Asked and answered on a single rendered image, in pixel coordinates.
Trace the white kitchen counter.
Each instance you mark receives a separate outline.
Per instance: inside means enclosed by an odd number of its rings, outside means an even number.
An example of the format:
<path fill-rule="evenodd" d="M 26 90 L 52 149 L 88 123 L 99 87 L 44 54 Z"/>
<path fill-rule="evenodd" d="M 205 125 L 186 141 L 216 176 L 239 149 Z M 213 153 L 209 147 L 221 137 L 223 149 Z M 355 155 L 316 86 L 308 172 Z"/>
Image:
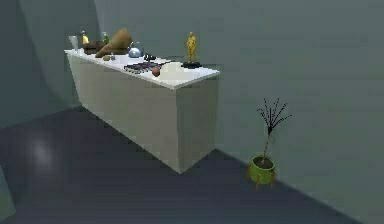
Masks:
<path fill-rule="evenodd" d="M 82 106 L 178 173 L 215 148 L 219 72 L 184 68 L 177 80 L 135 74 L 140 58 L 65 52 Z"/>

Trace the golden figure statue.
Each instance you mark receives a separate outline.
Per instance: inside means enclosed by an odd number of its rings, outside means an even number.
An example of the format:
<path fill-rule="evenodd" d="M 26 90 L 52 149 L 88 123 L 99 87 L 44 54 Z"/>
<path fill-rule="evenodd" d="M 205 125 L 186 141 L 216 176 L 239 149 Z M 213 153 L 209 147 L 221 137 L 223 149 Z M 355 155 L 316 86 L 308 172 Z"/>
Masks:
<path fill-rule="evenodd" d="M 195 60 L 196 55 L 196 37 L 193 32 L 189 33 L 186 42 L 188 60 L 182 64 L 184 68 L 194 69 L 201 67 L 201 63 Z"/>

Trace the dark stove burner plate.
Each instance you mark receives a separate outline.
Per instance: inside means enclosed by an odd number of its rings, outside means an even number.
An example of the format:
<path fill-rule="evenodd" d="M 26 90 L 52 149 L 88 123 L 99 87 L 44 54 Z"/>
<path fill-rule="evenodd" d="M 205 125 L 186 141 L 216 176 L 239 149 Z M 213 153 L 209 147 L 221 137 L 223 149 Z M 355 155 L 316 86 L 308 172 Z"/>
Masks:
<path fill-rule="evenodd" d="M 127 72 L 140 74 L 140 73 L 151 71 L 154 67 L 161 68 L 163 65 L 165 65 L 165 63 L 142 62 L 138 64 L 125 65 L 124 70 Z"/>

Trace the silver round kettle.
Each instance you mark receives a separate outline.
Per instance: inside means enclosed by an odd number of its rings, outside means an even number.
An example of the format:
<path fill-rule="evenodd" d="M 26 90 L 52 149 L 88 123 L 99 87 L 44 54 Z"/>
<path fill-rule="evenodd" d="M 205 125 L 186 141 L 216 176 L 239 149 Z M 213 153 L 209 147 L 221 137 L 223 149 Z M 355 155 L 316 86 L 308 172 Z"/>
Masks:
<path fill-rule="evenodd" d="M 139 58 L 144 55 L 143 49 L 139 42 L 132 42 L 129 46 L 128 55 L 130 58 Z"/>

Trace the house plant in green pot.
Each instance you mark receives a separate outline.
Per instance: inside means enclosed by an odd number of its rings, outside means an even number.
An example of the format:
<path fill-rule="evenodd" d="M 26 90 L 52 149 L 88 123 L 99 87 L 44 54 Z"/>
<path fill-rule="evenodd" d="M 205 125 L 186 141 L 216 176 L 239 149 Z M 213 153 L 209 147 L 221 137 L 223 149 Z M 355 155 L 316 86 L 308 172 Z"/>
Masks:
<path fill-rule="evenodd" d="M 280 99 L 277 98 L 272 106 L 268 104 L 267 100 L 264 100 L 264 107 L 258 109 L 267 128 L 266 141 L 263 153 L 261 155 L 256 155 L 251 159 L 251 162 L 247 166 L 246 173 L 247 178 L 255 183 L 256 189 L 258 189 L 260 185 L 269 185 L 270 187 L 273 187 L 276 177 L 276 165 L 274 160 L 267 155 L 267 150 L 275 128 L 291 117 L 291 114 L 283 114 L 286 107 L 287 103 L 280 104 Z"/>

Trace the dark brown bowl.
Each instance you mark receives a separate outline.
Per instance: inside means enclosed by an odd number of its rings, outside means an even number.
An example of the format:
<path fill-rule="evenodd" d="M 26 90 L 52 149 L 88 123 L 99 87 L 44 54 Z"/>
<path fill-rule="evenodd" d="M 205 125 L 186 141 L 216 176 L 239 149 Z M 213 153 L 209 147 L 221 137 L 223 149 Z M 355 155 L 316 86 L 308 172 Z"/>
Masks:
<path fill-rule="evenodd" d="M 84 53 L 87 55 L 96 54 L 105 46 L 103 41 L 89 42 L 82 45 Z"/>

